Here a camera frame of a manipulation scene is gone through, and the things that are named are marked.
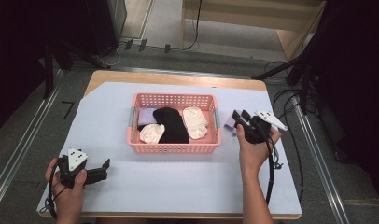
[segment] hand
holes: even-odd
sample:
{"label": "hand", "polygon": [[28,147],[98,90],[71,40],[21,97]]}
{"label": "hand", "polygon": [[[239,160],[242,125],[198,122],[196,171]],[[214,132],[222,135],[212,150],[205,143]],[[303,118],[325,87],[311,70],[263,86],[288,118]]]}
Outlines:
{"label": "hand", "polygon": [[[270,135],[275,144],[279,140],[281,133],[271,127]],[[244,182],[250,179],[258,180],[260,167],[269,155],[266,143],[251,144],[247,142],[245,140],[245,130],[240,124],[237,125],[237,137],[240,145],[239,162],[242,179]]]}
{"label": "hand", "polygon": [[[45,172],[45,178],[49,181],[50,174],[52,173],[53,166],[56,164],[57,159],[53,159]],[[85,180],[87,179],[87,171],[81,170],[75,179],[75,184],[72,189],[65,188],[60,182],[60,172],[57,172],[53,177],[53,195],[56,197],[58,193],[61,194],[55,198],[57,208],[57,221],[56,223],[71,224],[76,223],[79,219],[79,215],[82,211],[82,205],[84,201],[83,187]]]}

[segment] pink plastic basket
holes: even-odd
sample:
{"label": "pink plastic basket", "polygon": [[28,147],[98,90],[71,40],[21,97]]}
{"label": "pink plastic basket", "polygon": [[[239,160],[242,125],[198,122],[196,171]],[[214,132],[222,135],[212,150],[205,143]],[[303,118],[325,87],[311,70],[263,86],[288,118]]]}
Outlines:
{"label": "pink plastic basket", "polygon": [[[198,106],[208,122],[207,134],[197,140],[189,138],[189,144],[144,143],[140,140],[137,122],[140,108],[148,105],[168,106],[178,110],[181,116],[185,108]],[[137,153],[213,153],[221,143],[216,97],[210,94],[139,92],[133,98],[127,140]]]}

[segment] lavender cloth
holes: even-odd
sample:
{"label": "lavender cloth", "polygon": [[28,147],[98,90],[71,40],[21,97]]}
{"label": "lavender cloth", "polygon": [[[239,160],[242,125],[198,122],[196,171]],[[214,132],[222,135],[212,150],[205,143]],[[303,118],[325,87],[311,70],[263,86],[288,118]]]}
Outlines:
{"label": "lavender cloth", "polygon": [[[242,110],[236,110],[239,114],[242,114]],[[231,133],[236,134],[235,120],[230,116],[224,124],[224,127],[228,129]]]}
{"label": "lavender cloth", "polygon": [[146,107],[140,108],[137,126],[156,124],[157,121],[153,116],[153,113],[156,109],[157,107],[155,105],[148,105]]}

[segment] white tabletop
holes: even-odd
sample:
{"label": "white tabletop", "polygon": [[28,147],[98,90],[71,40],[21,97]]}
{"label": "white tabletop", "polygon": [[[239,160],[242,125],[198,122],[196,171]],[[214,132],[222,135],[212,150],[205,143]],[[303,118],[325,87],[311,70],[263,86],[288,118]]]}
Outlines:
{"label": "white tabletop", "polygon": [[[126,140],[133,96],[137,92],[214,94],[221,126],[234,109],[272,111],[267,91],[106,82],[84,97],[61,154],[69,147],[89,155],[87,169],[111,159],[108,178],[85,189],[83,213],[104,217],[240,217],[242,180],[235,135],[222,128],[213,154],[136,154]],[[281,170],[274,172],[269,204],[273,217],[298,218],[302,210],[281,141]],[[266,194],[268,162],[260,170]],[[44,207],[43,195],[37,211]]]}

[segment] person's left hand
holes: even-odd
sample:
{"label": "person's left hand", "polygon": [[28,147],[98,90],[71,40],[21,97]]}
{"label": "person's left hand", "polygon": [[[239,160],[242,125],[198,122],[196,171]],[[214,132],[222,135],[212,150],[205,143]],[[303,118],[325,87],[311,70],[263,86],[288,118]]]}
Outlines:
{"label": "person's left hand", "polygon": [[[56,164],[57,159],[53,159],[45,172],[45,178],[49,182],[50,174],[52,173],[53,166]],[[84,192],[83,187],[85,180],[87,179],[87,171],[81,170],[76,176],[75,184],[72,189],[65,188],[60,182],[60,172],[57,172],[53,177],[53,195],[56,197],[56,208],[57,208],[57,221],[56,223],[71,224],[76,223],[79,219],[79,215],[82,211],[82,205],[84,203]]]}

